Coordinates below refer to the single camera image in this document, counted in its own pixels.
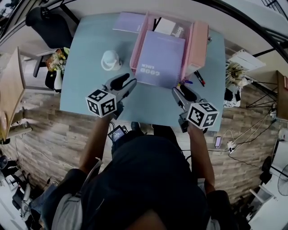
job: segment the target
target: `white mug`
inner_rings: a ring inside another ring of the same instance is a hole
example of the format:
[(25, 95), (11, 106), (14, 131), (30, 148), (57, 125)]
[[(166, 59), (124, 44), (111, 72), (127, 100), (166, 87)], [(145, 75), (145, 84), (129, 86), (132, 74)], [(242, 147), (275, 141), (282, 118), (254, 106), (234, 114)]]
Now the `white mug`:
[(106, 71), (110, 71), (110, 70), (116, 71), (121, 68), (122, 63), (119, 59), (118, 54), (115, 52), (115, 50), (105, 51), (101, 60), (101, 66)]

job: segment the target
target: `phone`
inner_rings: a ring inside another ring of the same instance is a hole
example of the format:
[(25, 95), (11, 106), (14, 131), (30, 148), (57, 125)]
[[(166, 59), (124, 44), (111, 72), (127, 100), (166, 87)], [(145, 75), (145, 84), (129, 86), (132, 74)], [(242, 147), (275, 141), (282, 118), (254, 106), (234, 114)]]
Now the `phone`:
[(215, 147), (219, 147), (221, 143), (221, 137), (216, 138)]
[(110, 137), (111, 141), (114, 143), (117, 141), (120, 137), (124, 136), (126, 131), (118, 125), (115, 129), (113, 129), (110, 133), (108, 133), (108, 137)]

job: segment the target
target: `white vase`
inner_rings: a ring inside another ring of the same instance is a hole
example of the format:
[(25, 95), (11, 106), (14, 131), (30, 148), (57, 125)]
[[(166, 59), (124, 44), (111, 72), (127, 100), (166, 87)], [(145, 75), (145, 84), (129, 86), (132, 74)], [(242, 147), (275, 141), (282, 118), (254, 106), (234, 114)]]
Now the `white vase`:
[(62, 77), (61, 77), (61, 70), (56, 70), (56, 78), (54, 81), (54, 89), (62, 89)]

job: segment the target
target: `wooden floor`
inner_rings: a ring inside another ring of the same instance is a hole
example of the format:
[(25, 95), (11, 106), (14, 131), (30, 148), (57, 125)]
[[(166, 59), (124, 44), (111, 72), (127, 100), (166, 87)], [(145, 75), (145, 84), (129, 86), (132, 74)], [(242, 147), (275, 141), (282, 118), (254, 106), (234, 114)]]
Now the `wooden floor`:
[[(223, 136), (227, 129), (230, 129), (236, 138), (268, 113), (265, 108), (246, 109), (247, 104), (258, 99), (261, 95), (262, 93), (259, 93), (258, 89), (247, 86), (242, 92), (241, 107), (224, 109), (220, 131), (205, 134), (209, 150), (215, 149), (216, 137)], [(22, 105), (25, 108), (24, 116), (31, 124), (33, 131), (12, 138), (10, 144), (1, 146), (3, 153), (12, 159), (18, 158), (17, 148), (20, 166), (26, 174), (31, 174), (32, 183), (40, 186), (44, 186), (49, 177), (56, 181), (62, 180), (67, 171), (71, 169), (69, 165), (78, 166), (81, 151), (95, 121), (93, 116), (60, 111), (59, 102), (60, 95), (26, 93), (22, 100)], [(115, 123), (124, 124), (130, 128), (129, 122), (117, 121)], [(251, 138), (267, 128), (270, 123), (271, 118), (268, 116)], [(245, 141), (259, 125), (260, 123), (236, 142)], [(277, 121), (256, 140), (244, 144), (231, 156), (260, 167), (264, 159), (272, 155), (279, 128), (286, 126), (285, 122)], [(146, 132), (152, 133), (149, 125), (142, 125), (141, 127)], [(188, 134), (183, 134), (179, 127), (175, 127), (173, 130), (180, 147), (183, 150), (188, 150), (190, 148)], [(230, 132), (227, 132), (219, 150), (225, 150), (229, 140), (232, 140), (232, 136)], [(111, 145), (110, 139), (107, 138), (103, 167), (111, 161)], [(41, 153), (59, 164), (48, 160)], [(259, 168), (230, 158), (228, 152), (210, 151), (209, 154), (215, 172), (216, 188), (225, 190), (232, 203), (241, 195), (248, 195), (249, 189), (257, 187), (260, 183), (261, 170)]]

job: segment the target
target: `purple folder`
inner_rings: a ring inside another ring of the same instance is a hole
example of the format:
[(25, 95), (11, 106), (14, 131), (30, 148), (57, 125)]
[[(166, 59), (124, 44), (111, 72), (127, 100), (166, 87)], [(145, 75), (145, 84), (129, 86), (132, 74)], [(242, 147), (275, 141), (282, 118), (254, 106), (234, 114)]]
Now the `purple folder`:
[(147, 31), (136, 69), (138, 82), (173, 88), (181, 74), (185, 39)]
[(144, 19), (145, 15), (143, 14), (121, 12), (119, 18), (115, 22), (113, 30), (139, 33)]

